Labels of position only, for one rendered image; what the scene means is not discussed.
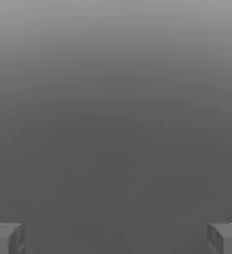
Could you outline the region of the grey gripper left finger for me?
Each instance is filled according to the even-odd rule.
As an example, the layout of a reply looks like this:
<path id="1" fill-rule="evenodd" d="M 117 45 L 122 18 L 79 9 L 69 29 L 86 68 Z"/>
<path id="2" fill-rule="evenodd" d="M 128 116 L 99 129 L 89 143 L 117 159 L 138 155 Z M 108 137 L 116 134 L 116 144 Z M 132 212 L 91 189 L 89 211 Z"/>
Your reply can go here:
<path id="1" fill-rule="evenodd" d="M 0 223 L 0 254 L 25 254 L 23 223 Z"/>

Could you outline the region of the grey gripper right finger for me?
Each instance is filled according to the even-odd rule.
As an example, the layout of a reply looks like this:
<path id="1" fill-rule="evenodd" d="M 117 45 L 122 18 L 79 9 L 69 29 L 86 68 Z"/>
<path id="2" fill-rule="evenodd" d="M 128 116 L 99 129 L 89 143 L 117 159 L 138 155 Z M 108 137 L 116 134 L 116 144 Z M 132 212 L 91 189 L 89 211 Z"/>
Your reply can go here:
<path id="1" fill-rule="evenodd" d="M 232 254 L 232 223 L 209 223 L 206 237 L 211 254 Z"/>

